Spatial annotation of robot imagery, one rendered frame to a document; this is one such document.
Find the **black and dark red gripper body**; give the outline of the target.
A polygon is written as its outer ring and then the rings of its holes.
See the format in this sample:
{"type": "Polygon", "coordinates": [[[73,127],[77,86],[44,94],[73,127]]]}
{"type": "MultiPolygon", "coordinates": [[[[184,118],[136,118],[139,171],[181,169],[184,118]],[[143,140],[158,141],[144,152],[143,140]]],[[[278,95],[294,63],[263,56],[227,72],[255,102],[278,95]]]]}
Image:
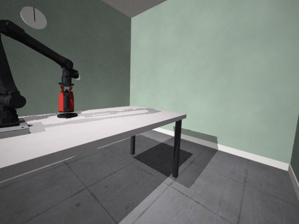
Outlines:
{"type": "Polygon", "coordinates": [[[63,82],[59,84],[61,84],[61,86],[68,86],[68,87],[73,87],[72,85],[74,85],[71,84],[71,77],[66,77],[66,76],[63,76],[63,82]]]}

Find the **black round disk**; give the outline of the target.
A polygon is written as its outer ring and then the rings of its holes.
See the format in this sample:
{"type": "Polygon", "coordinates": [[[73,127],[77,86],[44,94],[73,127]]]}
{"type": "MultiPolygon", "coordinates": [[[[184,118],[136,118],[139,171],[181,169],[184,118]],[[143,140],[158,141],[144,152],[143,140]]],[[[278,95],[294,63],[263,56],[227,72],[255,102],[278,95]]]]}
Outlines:
{"type": "Polygon", "coordinates": [[[71,118],[71,117],[76,117],[76,116],[78,116],[77,113],[63,113],[63,114],[57,115],[58,118],[71,118]]]}

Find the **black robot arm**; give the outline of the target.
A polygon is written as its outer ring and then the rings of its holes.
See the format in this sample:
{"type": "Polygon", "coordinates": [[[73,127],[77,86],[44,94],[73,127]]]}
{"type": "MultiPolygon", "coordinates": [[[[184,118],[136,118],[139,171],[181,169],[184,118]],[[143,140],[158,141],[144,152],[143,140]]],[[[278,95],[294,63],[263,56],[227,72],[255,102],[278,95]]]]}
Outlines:
{"type": "Polygon", "coordinates": [[[25,97],[20,95],[8,64],[8,60],[2,45],[1,33],[15,39],[44,56],[55,61],[61,66],[63,76],[77,79],[79,73],[73,69],[73,62],[52,49],[48,48],[41,42],[37,41],[25,30],[9,20],[0,20],[0,128],[19,126],[19,119],[16,108],[22,108],[26,104],[25,97]],[[71,70],[68,70],[71,69],[71,70]]]}

